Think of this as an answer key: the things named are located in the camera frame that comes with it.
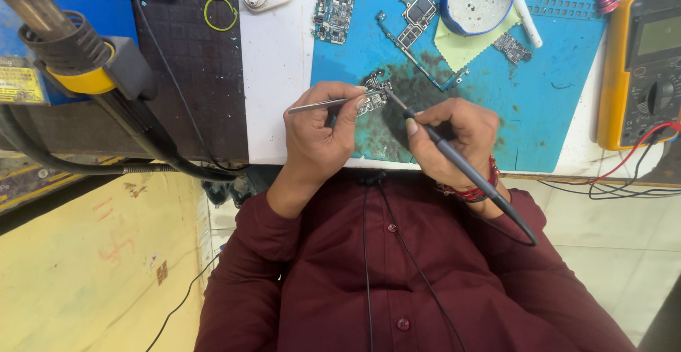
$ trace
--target yellow wall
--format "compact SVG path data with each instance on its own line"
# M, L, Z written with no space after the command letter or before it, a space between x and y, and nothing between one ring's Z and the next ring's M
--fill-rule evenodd
M200 190L179 173L124 175L0 236L0 351L145 351L200 271ZM197 283L152 351L192 350Z

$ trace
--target red thread bracelet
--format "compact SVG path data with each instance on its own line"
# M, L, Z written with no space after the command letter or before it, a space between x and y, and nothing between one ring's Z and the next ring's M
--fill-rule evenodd
M497 160L494 157L494 154L492 154L489 156L489 184L497 187L500 173L501 172L497 167ZM466 203L476 203L487 199L487 195L480 189L480 187L475 187L474 189L468 191L456 191L444 183L437 182L437 190L444 193L445 195L454 194L459 200Z

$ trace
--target yellow multimeter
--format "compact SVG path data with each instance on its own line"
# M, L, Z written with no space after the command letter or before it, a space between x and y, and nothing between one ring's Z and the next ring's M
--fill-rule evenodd
M608 26L597 142L633 147L681 117L681 0L622 0ZM676 135L667 128L658 141Z

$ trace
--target rubber band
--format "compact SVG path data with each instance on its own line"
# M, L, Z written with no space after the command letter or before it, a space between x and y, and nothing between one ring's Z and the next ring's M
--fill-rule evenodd
M210 23L210 21L209 21L209 16L208 16L209 4L210 4L212 1L213 1L213 0L208 0L208 1L206 1L206 4L204 5L204 19L206 20L206 23L207 23L211 28L213 28L213 29L215 29L215 30L219 30L219 31L221 31L221 32L225 32L225 31L231 29L232 26L234 26L234 24L236 23L236 17L239 15L239 11L236 10L234 7L232 7L232 4L230 4L229 1L227 1L227 0L222 0L222 1L225 1L225 2L227 3L227 5L229 5L229 9L232 11L232 13L234 13L234 21L232 21L231 25L230 25L230 26L227 26L226 28L217 28L217 27L213 26L213 24Z

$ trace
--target black probe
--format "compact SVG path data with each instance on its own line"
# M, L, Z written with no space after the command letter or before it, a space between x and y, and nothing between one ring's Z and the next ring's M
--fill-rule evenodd
M400 107L404 109L404 112L402 113L402 116L404 119L408 118L414 118L414 109L412 107L407 107L402 101L400 101L399 98L390 90L384 89L386 91L386 94L390 96L390 98L394 99ZM532 229L527 226L527 223L525 220L520 216L520 214L515 211L515 208L511 206L511 204L503 197L501 194L497 191L497 189L492 186L489 181L485 179L476 169L473 167L455 148L452 146L447 140L442 138L437 132L435 132L435 129L433 129L430 124L422 124L421 125L423 129L426 130L428 133L428 136L430 139L435 143L435 146L440 150L442 155L445 156L450 162L452 162L459 170L461 170L462 173L468 179L471 180L471 182L480 188L482 192L489 197L491 201L494 202L494 204L499 207L502 211L504 211L504 214L508 215L509 218L511 218L515 224L520 227L523 233L527 235L527 237L530 240L530 243L524 243L528 246L536 246L538 241L537 241L537 236L535 233L532 231Z

